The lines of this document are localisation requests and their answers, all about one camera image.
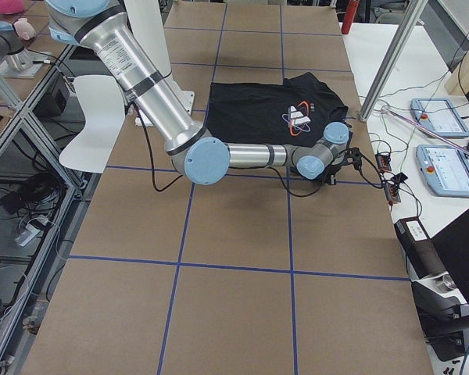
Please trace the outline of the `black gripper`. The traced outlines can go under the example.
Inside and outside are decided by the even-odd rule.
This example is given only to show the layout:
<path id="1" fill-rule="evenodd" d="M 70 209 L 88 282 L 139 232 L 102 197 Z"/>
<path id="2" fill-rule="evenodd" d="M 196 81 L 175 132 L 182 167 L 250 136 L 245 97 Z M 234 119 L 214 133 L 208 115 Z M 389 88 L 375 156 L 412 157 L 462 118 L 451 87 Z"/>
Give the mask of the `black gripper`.
<path id="1" fill-rule="evenodd" d="M 350 147 L 341 153 L 337 160 L 335 160 L 330 166 L 325 168 L 325 171 L 315 179 L 317 186 L 323 186 L 324 184 L 335 185 L 336 174 L 343 166 L 353 166 L 359 174 L 363 172 L 363 156 L 359 148 Z"/>

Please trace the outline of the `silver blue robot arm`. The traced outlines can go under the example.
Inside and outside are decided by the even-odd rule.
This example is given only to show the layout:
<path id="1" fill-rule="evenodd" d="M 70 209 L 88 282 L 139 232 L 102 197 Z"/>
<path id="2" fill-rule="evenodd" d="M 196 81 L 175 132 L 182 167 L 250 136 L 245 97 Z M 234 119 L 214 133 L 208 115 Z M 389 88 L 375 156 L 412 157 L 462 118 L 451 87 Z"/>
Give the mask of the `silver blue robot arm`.
<path id="1" fill-rule="evenodd" d="M 230 168 L 292 166 L 308 180 L 340 165 L 351 131 L 329 123 L 312 147 L 232 144 L 212 136 L 191 118 L 166 78 L 127 25 L 127 10 L 118 1 L 49 1 L 51 36 L 90 48 L 116 78 L 124 94 L 151 121 L 165 140 L 164 149 L 177 172 L 195 184 L 221 180 Z"/>

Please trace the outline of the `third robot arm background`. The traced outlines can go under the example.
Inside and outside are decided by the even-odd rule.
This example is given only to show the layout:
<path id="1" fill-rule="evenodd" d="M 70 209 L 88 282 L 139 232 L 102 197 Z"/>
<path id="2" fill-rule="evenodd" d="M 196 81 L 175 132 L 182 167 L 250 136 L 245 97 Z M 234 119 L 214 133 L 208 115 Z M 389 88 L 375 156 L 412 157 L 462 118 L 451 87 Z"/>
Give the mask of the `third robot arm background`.
<path id="1" fill-rule="evenodd" d="M 14 26 L 0 20 L 0 62 L 8 55 L 17 55 L 24 50 Z"/>

